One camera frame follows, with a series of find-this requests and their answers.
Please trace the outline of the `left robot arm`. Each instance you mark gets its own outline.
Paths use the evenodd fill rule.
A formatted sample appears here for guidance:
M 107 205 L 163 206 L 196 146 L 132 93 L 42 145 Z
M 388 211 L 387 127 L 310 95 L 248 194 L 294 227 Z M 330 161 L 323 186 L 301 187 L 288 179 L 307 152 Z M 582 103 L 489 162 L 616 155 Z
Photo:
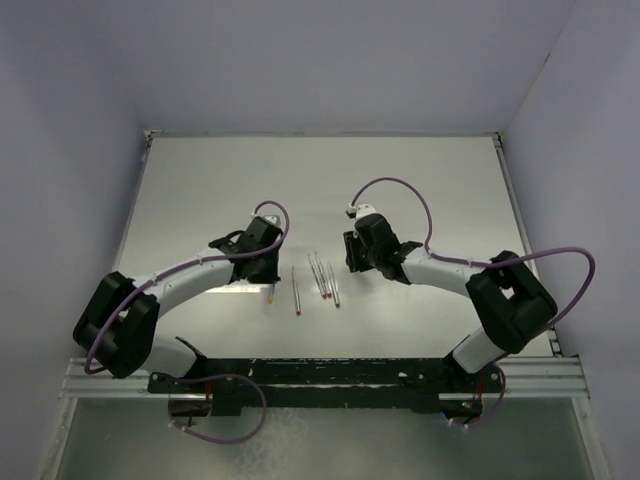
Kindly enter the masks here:
M 72 333 L 86 351 L 87 372 L 108 371 L 122 379 L 144 370 L 170 376 L 184 392 L 201 388 L 206 356 L 182 337 L 158 334 L 158 321 L 215 288 L 277 282 L 283 235 L 278 215 L 256 215 L 246 229 L 211 241 L 191 259 L 161 273 L 131 278 L 114 271 L 103 277 Z

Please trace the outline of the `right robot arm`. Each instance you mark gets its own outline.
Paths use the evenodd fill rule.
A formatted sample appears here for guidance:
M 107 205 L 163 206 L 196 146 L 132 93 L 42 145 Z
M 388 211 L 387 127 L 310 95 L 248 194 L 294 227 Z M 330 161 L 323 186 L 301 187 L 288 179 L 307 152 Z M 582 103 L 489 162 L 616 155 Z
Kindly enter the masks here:
M 346 211 L 354 221 L 343 234 L 346 264 L 354 272 L 377 270 L 390 281 L 435 287 L 471 301 L 480 327 L 447 356 L 446 383 L 467 391 L 480 371 L 521 352 L 558 313 L 555 300 L 519 256 L 503 251 L 486 266 L 437 259 L 419 242 L 401 242 L 387 219 L 369 206 Z

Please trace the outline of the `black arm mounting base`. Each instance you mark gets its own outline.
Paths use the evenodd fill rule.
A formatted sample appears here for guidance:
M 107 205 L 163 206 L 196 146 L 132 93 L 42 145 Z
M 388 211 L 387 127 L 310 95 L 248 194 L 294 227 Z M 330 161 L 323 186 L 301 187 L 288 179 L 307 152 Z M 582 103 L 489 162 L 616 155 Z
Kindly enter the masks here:
M 249 408 L 403 409 L 471 418 L 500 390 L 496 368 L 474 375 L 444 358 L 208 358 L 197 377 L 150 373 L 175 417 L 238 416 Z

